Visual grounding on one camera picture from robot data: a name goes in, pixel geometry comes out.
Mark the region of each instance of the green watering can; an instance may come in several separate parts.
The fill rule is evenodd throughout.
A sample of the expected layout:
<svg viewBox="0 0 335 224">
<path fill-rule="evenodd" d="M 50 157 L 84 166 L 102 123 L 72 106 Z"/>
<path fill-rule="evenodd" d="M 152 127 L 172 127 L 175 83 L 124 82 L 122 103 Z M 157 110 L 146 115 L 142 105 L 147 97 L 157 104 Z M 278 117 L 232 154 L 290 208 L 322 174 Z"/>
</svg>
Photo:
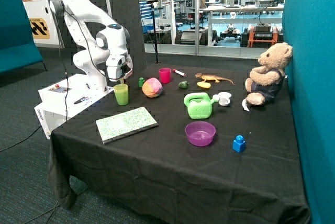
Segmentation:
<svg viewBox="0 0 335 224">
<path fill-rule="evenodd" d="M 219 102 L 220 97 L 213 95 L 210 99 L 205 92 L 190 93 L 184 98 L 184 104 L 187 107 L 188 114 L 191 119 L 209 118 L 212 111 L 212 104 Z"/>
</svg>

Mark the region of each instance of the green cup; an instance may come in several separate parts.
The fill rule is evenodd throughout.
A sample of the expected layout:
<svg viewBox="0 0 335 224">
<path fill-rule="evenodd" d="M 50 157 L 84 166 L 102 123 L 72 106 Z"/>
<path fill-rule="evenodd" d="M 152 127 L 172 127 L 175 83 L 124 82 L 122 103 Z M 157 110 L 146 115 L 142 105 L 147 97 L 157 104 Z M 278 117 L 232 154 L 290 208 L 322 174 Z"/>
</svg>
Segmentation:
<svg viewBox="0 0 335 224">
<path fill-rule="evenodd" d="M 128 85 L 117 84 L 114 86 L 116 101 L 119 105 L 127 105 L 129 103 Z"/>
</svg>

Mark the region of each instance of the glass window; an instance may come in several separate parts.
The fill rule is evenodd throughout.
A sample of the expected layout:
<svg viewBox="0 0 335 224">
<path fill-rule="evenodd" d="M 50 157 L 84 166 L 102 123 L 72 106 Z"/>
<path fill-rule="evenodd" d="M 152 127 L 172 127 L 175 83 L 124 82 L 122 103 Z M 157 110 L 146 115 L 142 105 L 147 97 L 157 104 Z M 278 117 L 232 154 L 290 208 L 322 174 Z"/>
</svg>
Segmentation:
<svg viewBox="0 0 335 224">
<path fill-rule="evenodd" d="M 141 0 L 146 50 L 257 58 L 283 41 L 285 0 Z"/>
</svg>

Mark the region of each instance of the teal partition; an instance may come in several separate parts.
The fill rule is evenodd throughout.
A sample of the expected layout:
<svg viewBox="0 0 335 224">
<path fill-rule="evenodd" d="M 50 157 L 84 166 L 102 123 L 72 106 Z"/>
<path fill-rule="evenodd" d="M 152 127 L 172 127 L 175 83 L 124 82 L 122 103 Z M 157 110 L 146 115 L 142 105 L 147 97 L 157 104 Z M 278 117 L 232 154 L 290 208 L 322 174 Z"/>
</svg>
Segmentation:
<svg viewBox="0 0 335 224">
<path fill-rule="evenodd" d="M 312 223 L 335 223 L 333 0 L 286 0 L 289 87 Z"/>
<path fill-rule="evenodd" d="M 0 73 L 43 61 L 22 0 L 0 0 L 0 21 Z"/>
</svg>

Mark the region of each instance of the green speckled notebook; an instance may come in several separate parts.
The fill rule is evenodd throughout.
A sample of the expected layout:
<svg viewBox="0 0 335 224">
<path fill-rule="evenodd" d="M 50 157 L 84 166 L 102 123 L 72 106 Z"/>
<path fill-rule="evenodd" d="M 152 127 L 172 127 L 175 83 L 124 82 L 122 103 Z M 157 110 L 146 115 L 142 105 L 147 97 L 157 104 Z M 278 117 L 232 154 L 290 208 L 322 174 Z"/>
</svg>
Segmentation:
<svg viewBox="0 0 335 224">
<path fill-rule="evenodd" d="M 96 121 L 103 144 L 158 126 L 144 107 Z"/>
</svg>

